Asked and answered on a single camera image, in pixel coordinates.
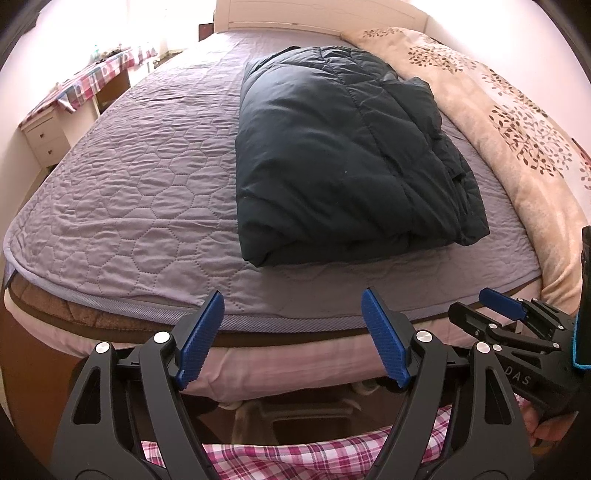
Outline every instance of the desk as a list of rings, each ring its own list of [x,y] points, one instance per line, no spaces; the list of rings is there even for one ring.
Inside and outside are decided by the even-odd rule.
[[[42,167],[57,164],[99,115],[150,72],[156,50],[128,48],[93,63],[47,95],[19,125]]]

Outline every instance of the black puffer jacket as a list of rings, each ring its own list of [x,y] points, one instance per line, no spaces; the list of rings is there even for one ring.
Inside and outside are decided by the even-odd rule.
[[[236,138],[242,255],[256,266],[385,258],[489,233],[429,85],[371,53],[249,63]]]

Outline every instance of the hexagon quilting pattern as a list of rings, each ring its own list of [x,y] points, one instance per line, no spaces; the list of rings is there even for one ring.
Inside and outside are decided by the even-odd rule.
[[[538,277],[502,186],[446,118],[479,182],[490,236],[365,264],[255,268],[242,259],[234,139],[244,64],[291,45],[328,44],[345,43],[238,31],[165,63],[119,98],[52,172],[13,221],[7,256],[38,278],[96,297],[192,306],[218,288],[228,315],[302,325],[358,316],[367,286],[393,309],[443,312],[483,287]]]

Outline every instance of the brown mattress layer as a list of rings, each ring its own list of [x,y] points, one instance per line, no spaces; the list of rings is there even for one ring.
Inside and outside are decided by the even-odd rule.
[[[512,295],[527,284],[521,285],[506,294]],[[144,343],[153,334],[162,330],[172,330],[173,325],[140,320],[114,313],[103,312],[71,301],[63,300],[29,283],[18,273],[8,287],[12,301],[22,311],[82,337],[112,343]],[[479,303],[471,305],[481,307]],[[447,316],[428,317],[416,322],[437,320]],[[366,329],[340,330],[317,333],[246,333],[219,332],[213,346],[226,348],[296,345],[299,343],[320,342],[355,335],[364,335]]]

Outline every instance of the wooden bed frame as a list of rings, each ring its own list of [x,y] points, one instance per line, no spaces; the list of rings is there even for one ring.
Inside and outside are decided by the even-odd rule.
[[[428,15],[401,0],[217,0],[215,31],[290,28],[340,35],[404,27],[425,32]]]

